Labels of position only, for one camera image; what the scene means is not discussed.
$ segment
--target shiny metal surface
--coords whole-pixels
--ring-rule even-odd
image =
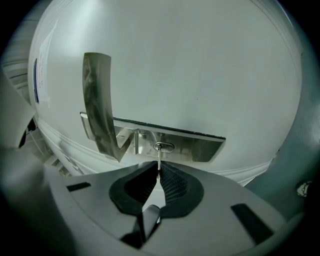
[[[158,171],[161,170],[161,144],[158,146]]]
[[[82,121],[86,136],[88,137],[89,140],[94,141],[95,136],[91,131],[87,113],[80,112],[80,117],[81,117],[81,121]]]
[[[100,153],[120,162],[130,145],[133,133],[124,130],[116,136],[110,91],[111,57],[86,52],[82,68],[83,97],[91,129],[90,137],[94,137]],[[88,136],[88,126],[85,126],[84,121],[82,123]]]
[[[156,148],[161,143],[161,146],[165,145],[163,149],[161,148],[161,159],[165,161],[208,162],[226,140],[224,137],[147,125],[118,118],[115,118],[113,122],[117,139],[129,134],[133,135],[127,153],[158,158]]]
[[[158,151],[161,150],[161,152],[165,153],[171,153],[175,150],[175,145],[171,143],[157,142],[156,144],[154,144],[154,149]]]

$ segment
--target white surface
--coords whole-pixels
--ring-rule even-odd
[[[57,27],[57,22],[58,21],[55,22],[53,29],[51,29],[50,33],[45,37],[39,48],[39,57],[36,63],[36,89],[40,102],[50,101],[47,87],[47,64],[49,47],[54,31]]]
[[[50,105],[32,101],[61,141],[92,153],[80,157],[65,148],[82,165],[100,172],[154,160],[129,154],[121,163],[92,159],[101,156],[79,113],[85,111],[83,55],[98,52],[112,58],[115,117],[226,137],[211,162],[182,164],[221,175],[267,169],[291,128],[301,91],[300,42],[277,4],[269,2],[273,9],[266,11],[249,0],[73,0],[57,13],[58,3],[36,29],[28,66],[32,70],[41,41],[59,19],[48,50]],[[248,173],[230,177],[243,182],[254,177]]]
[[[51,157],[54,158],[50,150],[48,150],[44,138],[42,137],[40,130],[37,128],[34,131],[29,131],[25,138],[24,145],[20,148],[21,151],[28,154],[33,154],[36,156],[42,163],[50,163],[49,160]]]
[[[35,110],[12,87],[0,67],[0,148],[17,149]]]
[[[155,205],[159,208],[166,206],[165,192],[160,184],[160,179],[158,178],[156,179],[154,189],[152,190],[150,196],[142,207],[142,211],[144,211],[150,205]]]

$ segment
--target black mesh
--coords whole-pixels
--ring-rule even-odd
[[[161,186],[165,195],[165,203],[183,197],[188,190],[188,182],[165,166],[161,168]]]

